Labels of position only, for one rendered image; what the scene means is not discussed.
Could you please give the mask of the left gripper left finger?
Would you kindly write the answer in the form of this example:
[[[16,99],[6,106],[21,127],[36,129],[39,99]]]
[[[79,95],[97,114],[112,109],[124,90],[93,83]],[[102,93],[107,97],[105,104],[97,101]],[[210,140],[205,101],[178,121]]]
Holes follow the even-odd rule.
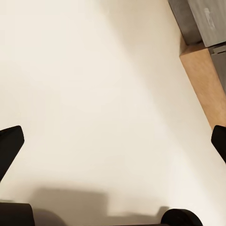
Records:
[[[0,182],[24,144],[20,125],[0,130]]]

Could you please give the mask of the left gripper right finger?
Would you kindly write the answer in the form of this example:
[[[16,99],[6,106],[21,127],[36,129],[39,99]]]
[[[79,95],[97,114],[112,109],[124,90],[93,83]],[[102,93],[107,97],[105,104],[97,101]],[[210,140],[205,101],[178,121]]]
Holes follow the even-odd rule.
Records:
[[[216,125],[212,131],[211,142],[226,163],[226,127]]]

